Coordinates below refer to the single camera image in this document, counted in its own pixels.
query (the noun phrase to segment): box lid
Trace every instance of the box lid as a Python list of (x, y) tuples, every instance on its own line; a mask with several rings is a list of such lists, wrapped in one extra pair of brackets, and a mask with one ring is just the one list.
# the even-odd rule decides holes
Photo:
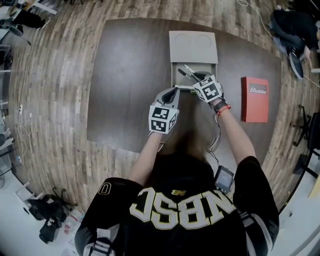
[(170, 61), (176, 63), (218, 64), (215, 33), (169, 31)]

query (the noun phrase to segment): black jersey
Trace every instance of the black jersey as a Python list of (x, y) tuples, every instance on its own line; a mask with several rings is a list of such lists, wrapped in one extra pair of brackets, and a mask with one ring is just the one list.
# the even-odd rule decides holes
[(269, 183), (254, 157), (234, 179), (232, 202), (216, 190), (211, 167), (188, 155), (158, 157), (144, 188), (106, 179), (76, 234), (77, 250), (95, 255), (98, 229), (112, 230), (115, 255), (267, 255), (279, 230)]

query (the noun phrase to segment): jersey sleeve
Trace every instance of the jersey sleeve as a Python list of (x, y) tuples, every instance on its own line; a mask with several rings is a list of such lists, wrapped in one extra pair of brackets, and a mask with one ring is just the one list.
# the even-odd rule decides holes
[(103, 182), (75, 235), (80, 256), (86, 245), (96, 241), (97, 229), (107, 230), (122, 223), (142, 189), (140, 184), (123, 178), (107, 178)]
[(258, 160), (249, 156), (238, 165), (233, 203), (254, 225), (246, 228), (255, 254), (267, 255), (279, 232), (279, 214), (269, 182)]

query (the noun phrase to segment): wooden floor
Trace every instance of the wooden floor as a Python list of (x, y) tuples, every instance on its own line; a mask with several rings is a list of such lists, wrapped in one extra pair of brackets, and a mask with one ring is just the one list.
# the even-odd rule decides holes
[[(97, 46), (106, 20), (172, 19), (231, 33), (281, 57), (279, 111), (262, 166), (280, 208), (298, 179), (291, 175), (296, 160), (308, 152), (305, 141), (293, 147), (299, 131), (290, 128), (289, 123), (300, 119), (298, 104), (303, 104), (308, 113), (319, 109), (320, 90), (306, 79), (295, 79), (287, 57), (275, 48), (260, 16), (235, 0), (84, 0), (84, 5), (78, 1), (74, 6), (64, 1), (44, 2), (58, 14), (43, 30), (24, 28), (24, 37), (32, 48), (12, 35), (5, 39), (14, 45), (7, 124), (15, 130), (19, 104), (23, 104), (24, 122), (32, 113), (32, 134), (24, 138), (27, 152), (24, 166), (17, 166), (18, 177), (31, 181), (36, 193), (48, 193), (53, 186), (66, 188), (69, 199), (85, 210), (105, 178), (128, 174), (137, 153), (87, 140), (89, 91)], [(269, 9), (274, 10), (279, 1), (263, 1), (250, 3), (267, 24)], [(39, 14), (44, 18), (49, 15)], [(306, 64), (304, 71), (310, 74)], [(16, 140), (15, 148), (21, 156), (21, 140)]]

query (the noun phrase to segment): new balance logo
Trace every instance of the new balance logo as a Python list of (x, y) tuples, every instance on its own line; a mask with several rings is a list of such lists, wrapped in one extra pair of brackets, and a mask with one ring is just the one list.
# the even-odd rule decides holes
[(254, 94), (267, 94), (267, 87), (260, 84), (250, 84), (250, 93)]
[(172, 190), (171, 194), (174, 196), (184, 196), (186, 192), (186, 190)]

